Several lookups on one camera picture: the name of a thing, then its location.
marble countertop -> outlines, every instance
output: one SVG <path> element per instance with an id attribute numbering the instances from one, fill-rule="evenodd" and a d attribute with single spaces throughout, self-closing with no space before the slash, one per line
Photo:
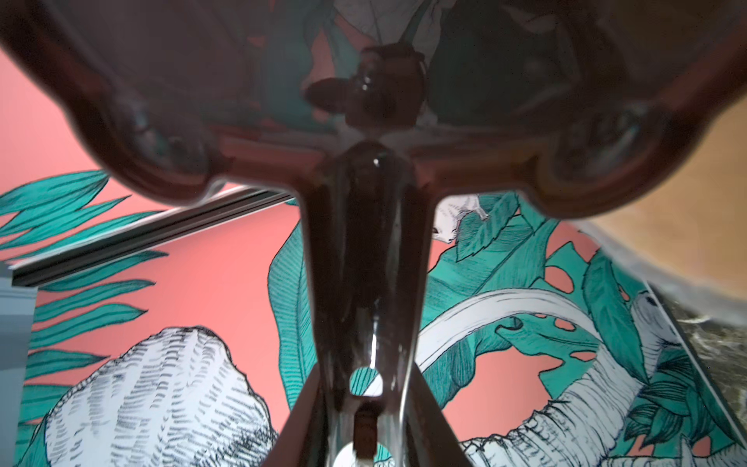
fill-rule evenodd
<path id="1" fill-rule="evenodd" d="M 724 399 L 747 427 L 747 328 L 719 324 L 661 297 Z"/>

illustrated elephant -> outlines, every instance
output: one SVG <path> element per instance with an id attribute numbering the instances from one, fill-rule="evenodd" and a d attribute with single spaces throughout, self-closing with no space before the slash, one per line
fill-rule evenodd
<path id="1" fill-rule="evenodd" d="M 472 297 L 423 328 L 415 360 L 424 371 L 470 333 L 522 313 L 563 319 L 601 341 L 589 317 L 564 297 L 507 289 Z M 680 341 L 648 293 L 634 299 L 632 316 L 651 376 L 662 349 Z M 375 393 L 377 384 L 367 392 Z M 747 465 L 747 451 L 736 445 L 707 458 L 693 457 L 689 448 L 680 459 L 608 458 L 642 386 L 600 344 L 591 368 L 520 427 L 462 447 L 476 467 Z M 232 364 L 226 345 L 201 327 L 165 329 L 101 367 L 62 398 L 44 434 L 51 467 L 254 467 L 277 436 L 267 405 Z M 355 465 L 349 451 L 335 467 Z"/>

gray trim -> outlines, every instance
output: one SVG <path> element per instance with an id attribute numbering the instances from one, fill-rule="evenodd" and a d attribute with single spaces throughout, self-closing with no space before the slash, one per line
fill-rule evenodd
<path id="1" fill-rule="evenodd" d="M 13 271 L 13 285 L 38 287 L 115 259 L 124 258 L 177 238 L 288 201 L 290 194 L 244 188 L 194 208 L 143 222 L 90 243 L 20 265 Z"/>
<path id="2" fill-rule="evenodd" d="M 0 261 L 0 277 L 13 278 L 13 270 L 2 261 Z"/>

